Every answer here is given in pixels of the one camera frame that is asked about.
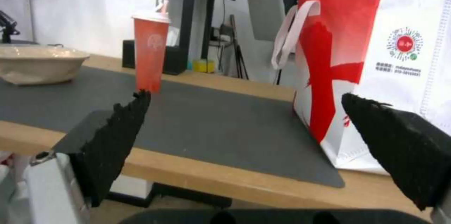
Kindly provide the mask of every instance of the black mat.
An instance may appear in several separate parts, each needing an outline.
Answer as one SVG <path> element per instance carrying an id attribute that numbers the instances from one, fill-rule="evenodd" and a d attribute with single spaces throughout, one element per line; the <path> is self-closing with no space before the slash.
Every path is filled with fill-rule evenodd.
<path id="1" fill-rule="evenodd" d="M 0 120 L 68 132 L 93 110 L 126 104 L 134 89 L 134 76 L 88 67 L 57 85 L 18 87 L 0 80 Z M 291 102 L 163 81 L 135 147 L 344 186 Z"/>

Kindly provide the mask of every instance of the wooden table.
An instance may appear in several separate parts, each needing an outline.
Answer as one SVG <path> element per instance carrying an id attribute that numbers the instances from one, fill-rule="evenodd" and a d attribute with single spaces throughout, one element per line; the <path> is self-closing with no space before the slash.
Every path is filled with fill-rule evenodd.
<path id="1" fill-rule="evenodd" d="M 122 68 L 117 58 L 92 56 L 84 65 L 134 74 Z M 191 71 L 163 75 L 163 79 L 277 100 L 292 101 L 294 96 L 293 89 L 282 86 Z M 63 136 L 62 132 L 0 121 L 0 150 L 34 155 L 50 149 Z M 138 148 L 127 158 L 122 174 L 280 208 L 384 208 L 430 219 L 430 211 L 420 212 L 388 176 L 341 170 L 346 185 L 337 189 Z"/>

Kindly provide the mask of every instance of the tote bag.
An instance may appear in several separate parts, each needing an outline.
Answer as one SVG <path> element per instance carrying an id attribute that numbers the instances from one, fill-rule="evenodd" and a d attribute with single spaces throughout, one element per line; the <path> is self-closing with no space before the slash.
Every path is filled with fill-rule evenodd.
<path id="1" fill-rule="evenodd" d="M 272 65 L 282 68 L 295 47 L 294 109 L 334 166 L 385 172 L 346 116 L 344 93 L 417 113 L 451 134 L 451 0 L 298 4 L 277 34 Z"/>

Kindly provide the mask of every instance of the white bag handle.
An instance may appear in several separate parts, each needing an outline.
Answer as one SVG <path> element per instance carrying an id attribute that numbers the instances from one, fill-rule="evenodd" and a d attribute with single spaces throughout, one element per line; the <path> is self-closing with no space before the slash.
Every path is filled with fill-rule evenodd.
<path id="1" fill-rule="evenodd" d="M 302 4 L 296 13 L 295 20 L 291 25 L 290 23 L 295 16 L 297 6 L 293 6 L 287 13 L 285 19 L 282 22 L 279 32 L 277 33 L 274 41 L 274 50 L 272 52 L 271 64 L 275 70 L 282 69 L 290 55 L 291 50 L 295 47 L 301 34 L 302 27 L 304 26 L 305 19 L 308 15 L 319 15 L 321 13 L 321 4 L 319 0 L 308 0 Z"/>

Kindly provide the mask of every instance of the beige bowl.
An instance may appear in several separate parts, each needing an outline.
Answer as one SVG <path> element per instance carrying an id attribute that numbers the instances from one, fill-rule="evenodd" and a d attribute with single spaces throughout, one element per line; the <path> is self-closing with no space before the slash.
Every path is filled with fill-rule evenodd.
<path id="1" fill-rule="evenodd" d="M 40 45 L 0 45 L 0 76 L 16 85 L 51 84 L 73 79 L 89 54 Z"/>

